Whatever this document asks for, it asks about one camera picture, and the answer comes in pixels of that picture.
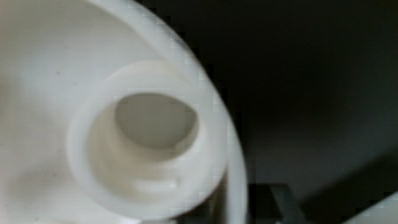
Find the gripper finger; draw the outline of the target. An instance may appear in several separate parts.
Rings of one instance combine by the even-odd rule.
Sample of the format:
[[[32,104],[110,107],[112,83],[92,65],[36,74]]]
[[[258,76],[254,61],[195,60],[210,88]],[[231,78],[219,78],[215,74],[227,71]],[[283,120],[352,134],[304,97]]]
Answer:
[[[286,184],[251,185],[251,224],[311,224]]]

